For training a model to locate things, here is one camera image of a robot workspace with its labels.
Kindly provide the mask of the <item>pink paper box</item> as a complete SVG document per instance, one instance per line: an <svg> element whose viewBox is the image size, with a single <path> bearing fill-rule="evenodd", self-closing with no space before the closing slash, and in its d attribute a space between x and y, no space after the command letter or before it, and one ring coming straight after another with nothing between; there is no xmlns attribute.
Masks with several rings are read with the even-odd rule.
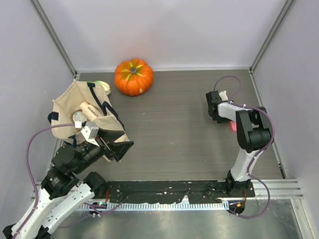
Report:
<svg viewBox="0 0 319 239"><path fill-rule="evenodd" d="M236 132L236 131L237 131L237 124L236 124L236 122L230 121L230 122L228 123L228 125L229 125L229 129L230 129L231 132Z"/></svg>

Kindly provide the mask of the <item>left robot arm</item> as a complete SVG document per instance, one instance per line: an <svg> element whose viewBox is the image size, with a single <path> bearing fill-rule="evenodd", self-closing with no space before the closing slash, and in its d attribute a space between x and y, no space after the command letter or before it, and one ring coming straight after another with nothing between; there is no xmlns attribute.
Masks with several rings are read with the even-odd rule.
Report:
<svg viewBox="0 0 319 239"><path fill-rule="evenodd" d="M98 172L90 172L82 183L76 176L102 157L120 161L134 142L122 130L86 126L79 135L85 142L81 150L70 145L57 150L52 168L35 188L34 203L17 223L4 228L7 239L48 239L81 204L105 196L108 183Z"/></svg>

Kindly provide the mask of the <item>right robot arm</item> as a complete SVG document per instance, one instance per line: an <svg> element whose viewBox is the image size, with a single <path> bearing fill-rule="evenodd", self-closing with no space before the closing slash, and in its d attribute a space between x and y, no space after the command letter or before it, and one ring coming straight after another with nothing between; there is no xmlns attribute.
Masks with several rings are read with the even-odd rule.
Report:
<svg viewBox="0 0 319 239"><path fill-rule="evenodd" d="M263 107L238 106L226 100L226 92L205 94L208 114L217 123L235 122L240 150L234 166L229 170L224 191L232 197L249 188L252 170L265 149L274 141L274 129Z"/></svg>

